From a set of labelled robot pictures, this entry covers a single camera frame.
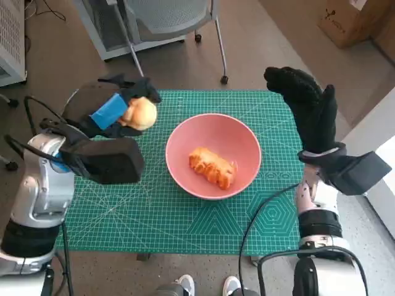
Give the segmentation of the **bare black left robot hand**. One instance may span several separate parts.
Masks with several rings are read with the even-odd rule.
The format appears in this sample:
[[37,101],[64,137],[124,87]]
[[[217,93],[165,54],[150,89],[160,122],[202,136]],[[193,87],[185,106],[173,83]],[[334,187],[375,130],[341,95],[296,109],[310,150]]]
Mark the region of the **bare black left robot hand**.
[[68,99],[62,117],[89,138],[136,137],[153,127],[162,102],[149,78],[111,75],[84,84]]

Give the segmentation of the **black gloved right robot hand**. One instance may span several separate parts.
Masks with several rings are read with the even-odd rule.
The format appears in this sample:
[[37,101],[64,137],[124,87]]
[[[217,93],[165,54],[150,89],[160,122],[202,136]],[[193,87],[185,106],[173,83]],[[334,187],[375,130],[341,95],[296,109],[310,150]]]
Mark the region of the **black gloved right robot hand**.
[[267,88],[282,96],[293,113],[302,148],[321,154],[337,147],[335,87],[325,89],[308,73],[291,67],[268,67],[264,72]]

